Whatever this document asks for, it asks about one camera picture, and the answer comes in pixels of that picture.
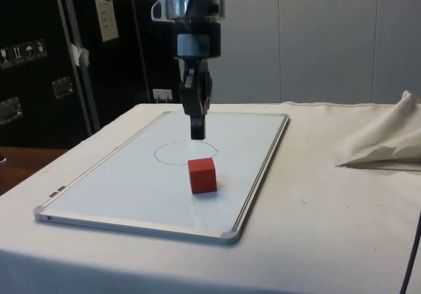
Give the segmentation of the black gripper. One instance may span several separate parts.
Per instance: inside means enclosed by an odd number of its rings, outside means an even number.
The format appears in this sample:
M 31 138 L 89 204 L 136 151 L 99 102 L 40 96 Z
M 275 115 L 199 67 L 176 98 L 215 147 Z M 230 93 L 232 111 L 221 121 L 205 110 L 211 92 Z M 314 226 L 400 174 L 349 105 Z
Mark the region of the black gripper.
M 190 118 L 191 139 L 205 139 L 205 116 L 211 104 L 212 77 L 208 60 L 221 55 L 221 27 L 218 22 L 193 20 L 176 23 L 176 56 L 184 60 L 180 101 Z

